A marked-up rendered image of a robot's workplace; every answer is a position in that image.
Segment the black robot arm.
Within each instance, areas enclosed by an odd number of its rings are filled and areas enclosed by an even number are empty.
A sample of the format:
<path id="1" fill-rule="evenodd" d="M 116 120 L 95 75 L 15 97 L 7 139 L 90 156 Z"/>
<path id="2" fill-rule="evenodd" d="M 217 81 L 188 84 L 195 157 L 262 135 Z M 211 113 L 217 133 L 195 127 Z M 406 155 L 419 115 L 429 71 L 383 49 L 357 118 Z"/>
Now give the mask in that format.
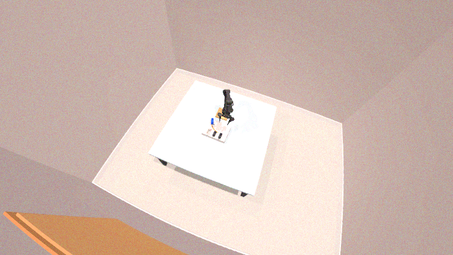
<path id="1" fill-rule="evenodd" d="M 230 97 L 229 89 L 223 90 L 223 95 L 225 97 L 224 97 L 224 107 L 222 109 L 222 113 L 223 113 L 224 117 L 228 119 L 228 118 L 231 118 L 230 113 L 233 112 L 232 106 L 234 105 L 234 103 L 233 103 L 232 98 Z M 229 113 L 225 113 L 225 110 L 227 110 Z"/>

